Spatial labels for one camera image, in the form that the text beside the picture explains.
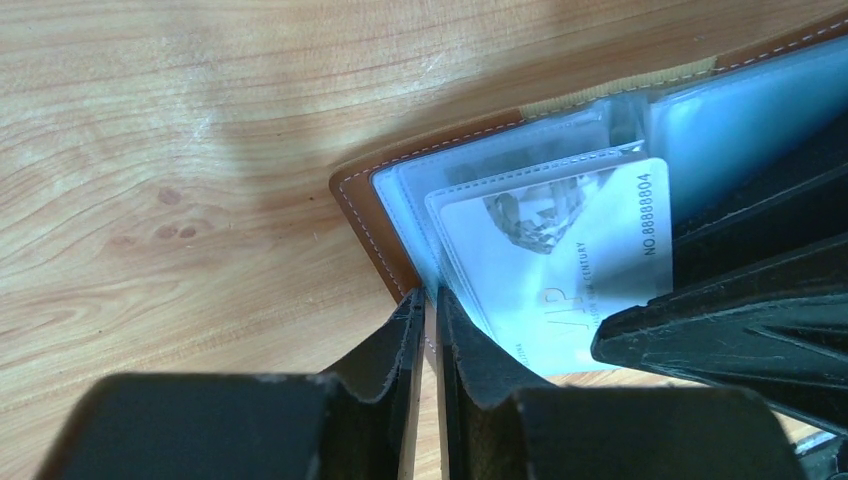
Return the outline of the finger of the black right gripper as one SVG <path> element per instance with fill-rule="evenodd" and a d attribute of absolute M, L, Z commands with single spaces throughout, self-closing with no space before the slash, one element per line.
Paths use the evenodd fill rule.
<path fill-rule="evenodd" d="M 847 117 L 840 115 L 673 228 L 673 287 L 847 230 Z"/>
<path fill-rule="evenodd" d="M 752 390 L 847 433 L 847 237 L 816 242 L 604 320 L 599 362 Z"/>

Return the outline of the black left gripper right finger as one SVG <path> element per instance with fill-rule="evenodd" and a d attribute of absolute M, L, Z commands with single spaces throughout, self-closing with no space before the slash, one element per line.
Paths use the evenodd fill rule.
<path fill-rule="evenodd" d="M 436 303 L 446 479 L 801 479 L 744 389 L 559 387 L 507 354 L 456 295 Z"/>

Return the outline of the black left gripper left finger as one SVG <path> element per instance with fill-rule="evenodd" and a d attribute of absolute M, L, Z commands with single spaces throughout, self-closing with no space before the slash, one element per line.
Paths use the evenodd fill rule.
<path fill-rule="evenodd" d="M 122 373 L 79 400 L 41 479 L 410 479 L 425 296 L 326 369 Z"/>

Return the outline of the brown leather card holder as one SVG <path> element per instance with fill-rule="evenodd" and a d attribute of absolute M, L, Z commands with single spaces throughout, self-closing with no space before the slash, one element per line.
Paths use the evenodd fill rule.
<path fill-rule="evenodd" d="M 756 24 L 581 53 L 560 94 L 352 160 L 330 191 L 391 294 L 435 298 L 454 291 L 430 193 L 557 162 L 657 157 L 668 167 L 673 280 L 675 225 L 847 117 L 846 8 L 761 39 Z"/>

